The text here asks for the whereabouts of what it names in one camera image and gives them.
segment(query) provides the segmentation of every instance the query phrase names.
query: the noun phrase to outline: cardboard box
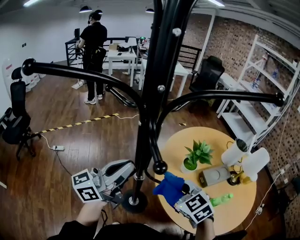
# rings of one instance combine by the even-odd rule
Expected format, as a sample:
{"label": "cardboard box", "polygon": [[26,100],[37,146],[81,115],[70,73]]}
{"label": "cardboard box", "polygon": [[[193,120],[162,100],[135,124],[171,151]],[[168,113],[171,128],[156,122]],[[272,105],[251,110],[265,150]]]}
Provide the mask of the cardboard box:
{"label": "cardboard box", "polygon": [[117,50],[118,45],[119,45],[119,43],[110,44],[108,49],[109,50]]}

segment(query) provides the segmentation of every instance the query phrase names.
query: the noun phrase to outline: white desk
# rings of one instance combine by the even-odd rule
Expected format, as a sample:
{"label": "white desk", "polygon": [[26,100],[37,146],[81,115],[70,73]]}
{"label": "white desk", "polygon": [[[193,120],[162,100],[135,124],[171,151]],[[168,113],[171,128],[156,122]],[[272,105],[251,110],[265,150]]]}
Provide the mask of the white desk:
{"label": "white desk", "polygon": [[[245,91],[245,89],[238,84],[236,80],[234,80],[232,77],[230,77],[227,73],[223,73],[220,76],[220,79],[218,81],[219,83],[223,84],[225,89],[227,90],[233,90],[237,87],[236,91]],[[224,99],[222,103],[220,104],[220,107],[217,109],[217,113],[220,113],[221,109],[223,108],[226,100]]]}
{"label": "white desk", "polygon": [[131,74],[130,76],[130,86],[133,86],[133,76],[135,72],[135,59],[136,54],[128,53],[128,52],[122,52],[120,56],[118,56],[120,52],[117,50],[109,50],[107,54],[108,58],[108,75],[111,76],[113,74],[113,61],[120,61],[120,60],[128,60],[128,74]]}
{"label": "white desk", "polygon": [[141,44],[139,44],[139,45],[137,46],[136,63],[135,63],[135,68],[136,68],[136,69],[137,69],[137,64],[138,64],[138,61],[139,61],[139,55],[141,56],[141,59],[145,58],[145,57],[142,56],[143,53],[141,53],[141,51],[146,51],[146,50],[147,50],[147,48],[142,47]]}
{"label": "white desk", "polygon": [[[147,66],[147,60],[142,59],[139,90],[142,90],[142,87],[144,84],[144,72],[145,72],[146,66]],[[188,71],[179,62],[177,62],[177,65],[175,67],[174,78],[173,78],[173,81],[171,84],[170,91],[172,91],[176,75],[182,76],[181,84],[180,84],[179,91],[177,94],[177,98],[179,98],[182,95],[182,91],[183,91],[184,85],[185,85],[185,83],[187,81],[187,77],[188,77]]]}

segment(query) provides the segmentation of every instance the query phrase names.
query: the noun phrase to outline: blue cloth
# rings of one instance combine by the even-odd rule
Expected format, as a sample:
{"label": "blue cloth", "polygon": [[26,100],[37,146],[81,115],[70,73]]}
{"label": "blue cloth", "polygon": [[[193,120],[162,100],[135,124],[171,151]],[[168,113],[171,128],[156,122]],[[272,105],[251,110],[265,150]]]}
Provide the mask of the blue cloth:
{"label": "blue cloth", "polygon": [[162,195],[171,207],[183,197],[182,186],[184,179],[166,172],[165,178],[153,189],[154,195]]}

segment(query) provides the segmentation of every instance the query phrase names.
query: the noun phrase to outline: black metal coat rack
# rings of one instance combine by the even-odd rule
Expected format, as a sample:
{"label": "black metal coat rack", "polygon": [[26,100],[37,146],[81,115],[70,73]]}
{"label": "black metal coat rack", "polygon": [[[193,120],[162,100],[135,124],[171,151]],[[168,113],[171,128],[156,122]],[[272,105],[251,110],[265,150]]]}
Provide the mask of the black metal coat rack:
{"label": "black metal coat rack", "polygon": [[[147,172],[151,158],[154,160],[153,170],[156,174],[167,171],[167,164],[160,155],[157,140],[162,123],[169,112],[179,110],[197,99],[248,100],[274,103],[278,106],[284,103],[280,94],[207,90],[186,94],[167,104],[180,46],[195,3],[196,0],[165,0],[163,5],[162,0],[154,0],[155,13],[142,97],[119,79],[102,73],[39,63],[34,59],[27,59],[22,66],[25,75],[40,73],[105,83],[106,91],[111,92],[128,107],[138,108],[140,121],[135,150],[135,181],[133,189],[124,194],[122,204],[126,210],[133,213],[142,212],[147,206],[147,198],[140,191],[145,175],[160,183]],[[115,88],[128,94],[132,100],[124,97]]]}

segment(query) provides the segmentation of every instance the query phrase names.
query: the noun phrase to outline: potted plant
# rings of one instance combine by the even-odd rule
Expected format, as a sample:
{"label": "potted plant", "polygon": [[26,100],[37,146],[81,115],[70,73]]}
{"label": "potted plant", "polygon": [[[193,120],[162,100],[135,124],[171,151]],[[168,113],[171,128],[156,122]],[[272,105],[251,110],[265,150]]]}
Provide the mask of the potted plant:
{"label": "potted plant", "polygon": [[186,159],[184,159],[182,165],[181,165],[181,171],[183,173],[190,173],[192,171],[195,171],[197,168],[197,161],[199,161],[202,164],[210,164],[210,160],[212,159],[211,153],[213,152],[212,149],[210,149],[210,146],[206,144],[205,141],[203,142],[196,142],[194,140],[193,144],[193,150],[191,150],[188,147],[185,147],[189,154],[187,154]]}

